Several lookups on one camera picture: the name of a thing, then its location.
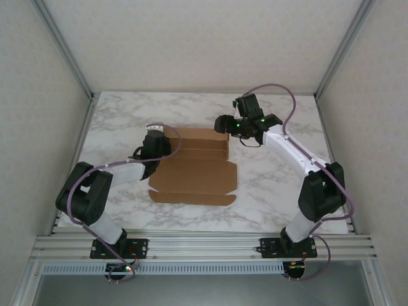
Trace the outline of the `aluminium frame post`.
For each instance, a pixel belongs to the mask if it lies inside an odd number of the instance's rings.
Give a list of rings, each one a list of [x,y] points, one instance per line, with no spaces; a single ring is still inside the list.
[[[91,102],[94,97],[94,93],[92,92],[88,82],[81,72],[78,63],[71,50],[69,49],[69,46],[66,43],[66,40],[64,39],[57,23],[55,22],[45,0],[30,0],[30,2],[33,4],[34,9],[38,12],[45,27],[48,29],[51,37],[53,38],[55,44],[57,45],[57,48],[61,52],[62,57],[66,61],[77,83],[86,95],[88,101]]]
[[[376,0],[361,0],[356,13],[351,19],[333,57],[331,58],[331,61],[329,62],[328,67],[325,69],[324,74],[314,92],[316,102],[318,102],[323,97],[323,94],[328,89],[331,81],[333,80],[337,70],[340,68],[342,61],[351,48],[351,45],[357,37],[375,2]]]

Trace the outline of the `aluminium right side rail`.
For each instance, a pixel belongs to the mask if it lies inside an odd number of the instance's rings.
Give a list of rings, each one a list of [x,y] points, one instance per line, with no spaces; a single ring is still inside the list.
[[[315,103],[316,103],[316,108],[317,108],[317,112],[318,112],[318,115],[319,115],[319,120],[320,120],[322,129],[323,129],[323,134],[324,134],[326,146],[327,146],[327,149],[328,149],[330,161],[331,162],[337,162],[337,158],[335,157],[333,146],[332,146],[329,134],[328,134],[326,122],[324,121],[323,113],[322,113],[321,107],[319,105],[319,100],[316,98],[316,96],[314,96],[314,100],[315,100]],[[356,235],[356,234],[358,234],[358,231],[356,230],[355,222],[353,220],[353,215],[355,213],[355,203],[354,203],[354,200],[352,199],[351,195],[349,194],[349,191],[346,190],[346,187],[344,187],[344,190],[346,192],[346,195],[345,195],[346,204],[343,206],[344,217],[346,218],[346,223],[347,223],[347,228],[348,228],[349,233]]]

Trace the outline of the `aluminium frame leg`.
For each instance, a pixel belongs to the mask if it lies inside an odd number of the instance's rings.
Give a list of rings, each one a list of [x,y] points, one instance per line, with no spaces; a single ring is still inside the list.
[[[361,261],[363,273],[374,306],[395,306],[378,260]]]
[[[9,306],[33,306],[43,272],[43,263],[29,261]]]

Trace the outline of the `aluminium left frame post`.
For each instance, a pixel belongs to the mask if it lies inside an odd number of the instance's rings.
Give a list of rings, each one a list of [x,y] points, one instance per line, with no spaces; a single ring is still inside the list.
[[[55,22],[45,0],[30,0],[30,2],[33,4],[34,9],[38,12],[45,27],[48,29],[51,37],[53,38],[55,44],[57,45],[57,48],[61,52],[62,57],[66,61],[77,83],[86,95],[88,101],[91,102],[94,97],[94,93],[92,92],[88,82],[81,72],[78,63],[71,50],[69,49],[69,46],[66,43],[66,40],[64,39],[57,23]]]

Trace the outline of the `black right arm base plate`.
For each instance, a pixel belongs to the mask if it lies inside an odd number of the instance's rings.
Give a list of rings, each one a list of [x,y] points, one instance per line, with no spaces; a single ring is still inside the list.
[[[256,251],[262,258],[316,258],[317,250],[313,238],[294,243],[290,239],[261,238]]]

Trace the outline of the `aluminium mounting rail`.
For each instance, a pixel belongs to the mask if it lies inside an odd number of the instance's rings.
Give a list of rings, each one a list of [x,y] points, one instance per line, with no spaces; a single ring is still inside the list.
[[[148,240],[146,261],[255,261],[261,259],[256,251],[260,237],[244,235],[145,235]],[[42,262],[89,261],[92,238],[85,235],[54,235],[39,237],[29,259]],[[317,252],[314,261],[331,255],[333,260],[376,259],[377,252],[368,235],[325,235],[315,238],[312,250]]]

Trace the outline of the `aluminium left side rail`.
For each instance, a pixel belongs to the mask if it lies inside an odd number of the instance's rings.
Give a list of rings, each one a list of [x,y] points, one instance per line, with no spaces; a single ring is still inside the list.
[[[93,96],[92,96],[92,99],[89,101],[89,105],[87,107],[87,111],[85,113],[85,117],[84,117],[84,120],[82,122],[80,132],[79,132],[78,138],[77,138],[76,143],[75,143],[73,156],[72,156],[71,162],[70,162],[70,164],[68,166],[68,172],[67,172],[67,175],[65,177],[65,180],[68,179],[72,169],[75,167],[75,165],[78,162],[78,159],[79,159],[79,157],[81,155],[82,148],[84,146],[85,139],[86,139],[86,136],[87,136],[87,133],[88,133],[88,130],[89,130],[89,126],[90,126],[92,118],[94,116],[96,105],[97,105],[97,103],[99,101],[100,94],[101,94],[100,92],[94,93]]]

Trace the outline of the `aluminium right frame post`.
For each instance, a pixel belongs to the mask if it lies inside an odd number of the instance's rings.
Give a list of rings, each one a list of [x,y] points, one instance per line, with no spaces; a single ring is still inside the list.
[[[323,97],[323,94],[328,89],[331,81],[333,80],[337,70],[340,68],[342,61],[351,48],[351,45],[357,37],[375,2],[376,0],[361,0],[356,13],[351,19],[333,57],[331,58],[331,61],[329,62],[328,67],[325,69],[324,74],[314,92],[316,102],[318,102]]]

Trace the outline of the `brown cardboard box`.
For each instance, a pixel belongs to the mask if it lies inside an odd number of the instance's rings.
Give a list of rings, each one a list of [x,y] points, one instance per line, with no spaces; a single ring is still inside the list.
[[[237,196],[237,165],[229,161],[230,136],[213,129],[178,127],[164,129],[171,150],[149,177],[149,196],[156,203],[226,207]]]

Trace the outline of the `aluminium left frame leg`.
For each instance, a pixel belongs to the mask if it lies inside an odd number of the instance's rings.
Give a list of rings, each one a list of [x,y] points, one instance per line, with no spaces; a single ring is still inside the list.
[[[33,306],[43,272],[43,263],[29,261],[9,306]]]

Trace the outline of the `aluminium right frame leg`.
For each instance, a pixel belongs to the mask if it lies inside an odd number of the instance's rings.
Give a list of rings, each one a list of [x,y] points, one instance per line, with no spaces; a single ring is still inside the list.
[[[378,260],[361,261],[363,273],[374,306],[395,306]]]

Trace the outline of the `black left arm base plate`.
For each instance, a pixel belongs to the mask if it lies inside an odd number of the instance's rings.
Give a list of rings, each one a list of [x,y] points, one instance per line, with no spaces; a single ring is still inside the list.
[[[123,259],[145,259],[148,251],[148,239],[127,238],[110,247]],[[91,259],[117,259],[117,257],[99,240],[93,240]]]

